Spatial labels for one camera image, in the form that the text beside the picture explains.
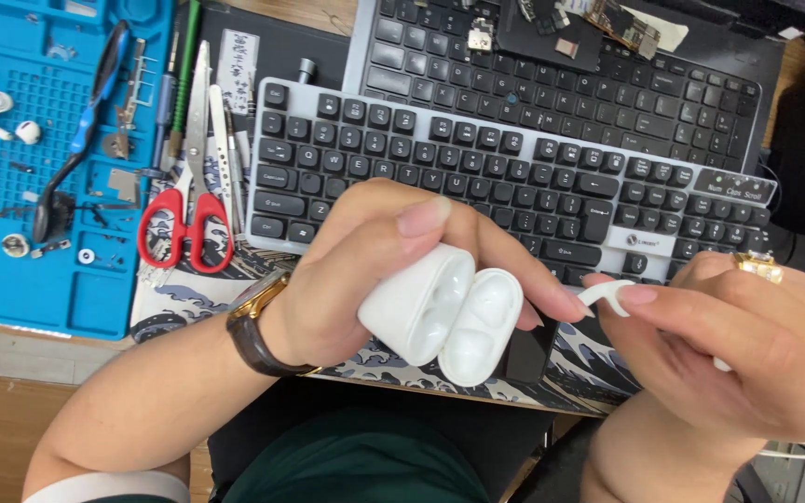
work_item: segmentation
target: hand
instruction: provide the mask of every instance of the hand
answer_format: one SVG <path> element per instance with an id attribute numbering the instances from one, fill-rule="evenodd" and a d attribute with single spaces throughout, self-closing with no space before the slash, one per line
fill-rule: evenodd
<path id="1" fill-rule="evenodd" d="M 590 275 L 586 285 L 608 281 Z M 619 291 L 601 325 L 632 373 L 661 403 L 701 428 L 805 442 L 805 273 L 779 285 L 701 252 L 670 287 Z M 717 370 L 710 355 L 734 372 Z"/>
<path id="2" fill-rule="evenodd" d="M 356 311 L 377 282 L 438 242 L 473 255 L 478 269 L 501 268 L 549 317 L 576 321 L 587 313 L 537 259 L 475 209 L 426 190 L 376 178 L 354 184 L 331 209 L 291 282 L 266 307 L 260 330 L 269 351 L 289 365 L 329 366 L 368 341 Z M 524 303 L 517 326 L 539 316 Z"/>

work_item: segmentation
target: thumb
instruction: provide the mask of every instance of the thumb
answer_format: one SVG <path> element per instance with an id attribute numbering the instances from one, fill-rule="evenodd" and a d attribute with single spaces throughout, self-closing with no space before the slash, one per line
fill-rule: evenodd
<path id="1" fill-rule="evenodd" d="M 355 309 L 377 282 L 430 252 L 443 237 L 452 201 L 438 196 L 356 227 L 324 257 L 308 264 L 307 290 L 323 313 Z"/>

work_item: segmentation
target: white charging case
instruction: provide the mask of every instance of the white charging case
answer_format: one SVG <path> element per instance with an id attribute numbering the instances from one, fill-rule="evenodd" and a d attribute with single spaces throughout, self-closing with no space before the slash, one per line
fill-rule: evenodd
<path id="1" fill-rule="evenodd" d="M 360 305 L 359 320 L 409 365 L 438 358 L 451 382 L 476 386 L 508 345 L 523 291 L 503 269 L 475 270 L 470 253 L 439 244 L 378 283 Z"/>

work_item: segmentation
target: blue silicone mat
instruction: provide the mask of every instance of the blue silicone mat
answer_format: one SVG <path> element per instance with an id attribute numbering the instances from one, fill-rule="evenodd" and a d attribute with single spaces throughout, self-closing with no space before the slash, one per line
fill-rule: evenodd
<path id="1" fill-rule="evenodd" d="M 150 164 L 153 107 L 136 110 L 135 129 L 129 130 L 129 160 L 106 156 L 101 142 L 117 131 L 114 105 L 123 104 L 136 39 L 146 40 L 142 81 L 152 84 L 141 86 L 139 99 L 156 104 L 172 43 L 173 2 L 0 0 L 0 90 L 14 100 L 14 108 L 0 115 L 0 127 L 14 132 L 17 124 L 32 120 L 42 128 L 42 139 L 35 145 L 17 138 L 0 140 L 0 211 L 34 206 L 27 192 L 40 194 L 61 167 L 89 99 L 98 57 L 120 19 L 128 21 L 130 39 L 118 85 L 98 109 L 99 126 L 89 154 L 58 188 L 75 198 L 77 206 L 130 204 L 108 187 L 111 171 L 132 173 Z M 29 166 L 33 173 L 15 169 L 12 162 Z M 142 179 L 140 208 L 147 203 L 148 185 Z M 104 224 L 96 222 L 91 211 L 76 211 L 66 233 L 52 237 L 69 240 L 71 247 L 40 258 L 11 258 L 1 247 L 7 234 L 22 234 L 31 242 L 34 212 L 0 217 L 0 323 L 108 340 L 126 335 L 139 261 L 135 232 L 142 210 L 98 212 Z M 78 260 L 85 248 L 95 252 L 90 264 Z"/>

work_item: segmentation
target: keyboard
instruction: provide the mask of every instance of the keyboard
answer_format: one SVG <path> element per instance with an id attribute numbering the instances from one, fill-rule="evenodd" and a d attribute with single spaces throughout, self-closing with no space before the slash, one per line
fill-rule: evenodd
<path id="1" fill-rule="evenodd" d="M 701 250 L 768 251 L 769 180 L 271 77 L 257 96 L 257 248 L 303 254 L 344 190 L 385 177 L 471 205 L 566 285 L 663 284 Z"/>
<path id="2" fill-rule="evenodd" d="M 760 86 L 605 39 L 594 74 L 469 51 L 462 0 L 376 0 L 361 93 L 741 172 Z"/>

